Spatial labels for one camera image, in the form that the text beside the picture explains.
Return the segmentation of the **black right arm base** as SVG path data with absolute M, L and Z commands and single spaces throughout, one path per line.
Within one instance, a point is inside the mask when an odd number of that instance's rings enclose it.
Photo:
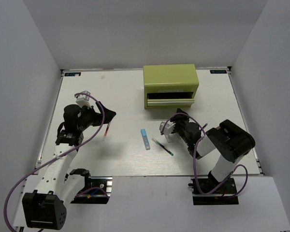
M 233 178 L 229 178 L 221 187 L 209 195 L 203 195 L 197 189 L 195 179 L 191 179 L 188 187 L 192 190 L 193 205 L 238 205 L 236 184 Z

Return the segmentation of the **green gel pen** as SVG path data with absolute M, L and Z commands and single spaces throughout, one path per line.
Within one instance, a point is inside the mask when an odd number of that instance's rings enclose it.
M 163 144 L 161 144 L 157 139 L 155 138 L 152 138 L 151 139 L 155 144 L 157 144 L 158 146 L 160 146 L 163 150 L 165 150 L 168 154 L 170 154 L 171 156 L 173 156 L 174 154 L 169 150 L 167 149 Z

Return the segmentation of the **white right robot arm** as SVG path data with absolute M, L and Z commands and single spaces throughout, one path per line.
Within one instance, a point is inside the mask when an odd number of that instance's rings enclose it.
M 193 161 L 197 161 L 214 150 L 220 153 L 214 168 L 208 173 L 209 187 L 201 187 L 195 180 L 202 195 L 219 193 L 226 187 L 226 181 L 240 166 L 239 161 L 256 145 L 254 138 L 241 127 L 226 119 L 216 128 L 204 131 L 196 120 L 180 108 L 170 118 L 168 132 L 166 127 L 160 131 L 165 134 L 178 134 L 187 145 Z

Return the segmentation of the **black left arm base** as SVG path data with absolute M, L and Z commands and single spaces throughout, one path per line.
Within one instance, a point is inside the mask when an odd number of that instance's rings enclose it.
M 75 197 L 72 204 L 107 204 L 111 196 L 113 178 L 103 176 L 92 176 L 89 170 L 73 169 L 66 179 L 70 176 L 79 175 L 82 177 L 83 188 L 78 191 L 79 196 Z

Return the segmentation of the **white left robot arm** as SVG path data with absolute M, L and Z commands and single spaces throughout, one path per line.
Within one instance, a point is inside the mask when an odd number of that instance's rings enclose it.
M 64 108 L 64 121 L 59 125 L 55 141 L 54 162 L 47 165 L 46 172 L 33 192 L 26 192 L 22 205 L 29 228 L 61 230 L 67 216 L 68 204 L 79 192 L 92 189 L 90 172 L 86 169 L 69 170 L 78 153 L 88 127 L 108 124 L 116 112 L 96 104 L 95 112 L 88 103 L 70 104 Z

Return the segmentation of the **green cap highlighter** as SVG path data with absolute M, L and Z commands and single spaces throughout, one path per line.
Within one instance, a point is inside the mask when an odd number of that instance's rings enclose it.
M 168 143 L 171 143 L 172 142 L 172 137 L 171 137 L 171 134 L 164 134 L 165 136 L 165 139 Z

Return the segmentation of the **red gel pen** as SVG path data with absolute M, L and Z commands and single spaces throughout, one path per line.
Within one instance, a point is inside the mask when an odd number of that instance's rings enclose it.
M 105 139 L 106 139 L 106 137 L 107 137 L 107 134 L 108 134 L 108 131 L 109 131 L 110 125 L 111 125 L 111 122 L 109 122 L 109 123 L 107 124 L 106 130 L 105 130 L 104 135 L 103 135 L 103 138 L 102 138 L 103 141 L 105 141 Z

